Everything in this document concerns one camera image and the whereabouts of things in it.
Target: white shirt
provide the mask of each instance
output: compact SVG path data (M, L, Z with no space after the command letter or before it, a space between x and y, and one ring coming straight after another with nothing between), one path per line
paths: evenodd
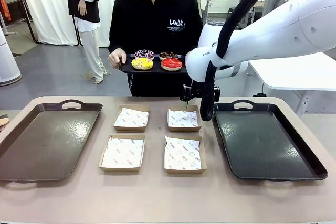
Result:
M98 27L101 27L99 23L93 23L87 20L83 20L80 18L75 17L75 25L76 28L81 32L84 33L86 31L93 31L96 30Z

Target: donut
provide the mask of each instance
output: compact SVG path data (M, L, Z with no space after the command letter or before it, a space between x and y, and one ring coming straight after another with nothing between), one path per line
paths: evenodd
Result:
M167 71L178 71L182 68L182 62L177 59L165 59L161 61L161 67Z
M138 58L132 60L132 66L138 70L150 70L154 66L154 63L152 60L146 58Z
M173 52L162 52L159 55L160 60L164 60L164 59L178 59L178 55L173 53Z
M153 60L155 57L155 54L152 51L149 50L139 50L135 53L135 58L146 58L146 59L150 59Z

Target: tray handle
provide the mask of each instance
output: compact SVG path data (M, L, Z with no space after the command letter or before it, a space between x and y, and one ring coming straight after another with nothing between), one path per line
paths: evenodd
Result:
M239 108L239 109L236 109L235 108L235 105L239 104L239 103L247 103L247 104L250 104L252 105L252 108ZM257 104L254 103L254 102L251 102L249 100L237 100L237 101L234 101L230 104L228 104L228 106L231 108L231 110L233 111L249 111L249 110L253 110L255 108Z
M77 104L80 104L81 105L81 108L80 109L76 109L76 108L67 108L67 109L63 109L63 105L64 104L67 104L67 103L77 103ZM83 103L79 100L75 100L75 99L69 99L69 100L65 100L65 101L62 101L60 103L57 104L59 106L59 109L60 110L83 110L85 108L85 106L87 106L86 103Z

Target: white printed paper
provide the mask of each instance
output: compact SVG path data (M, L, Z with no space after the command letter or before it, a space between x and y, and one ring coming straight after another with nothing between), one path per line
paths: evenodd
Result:
M169 127L198 127L196 111L168 111Z
M142 148L142 140L110 138L101 166L105 168L140 167Z
M144 127L147 126L149 112L122 108L115 126L119 127Z
M201 157L199 141L166 138L164 151L164 168L171 170L199 170L201 169Z

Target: white backdrop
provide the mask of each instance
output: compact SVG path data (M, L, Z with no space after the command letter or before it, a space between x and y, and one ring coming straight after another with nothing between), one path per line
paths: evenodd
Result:
M55 45L77 44L75 29L68 14L67 0L27 0L34 20L38 40ZM109 45L109 31L114 0L100 0L99 11L101 27L99 28L99 44Z

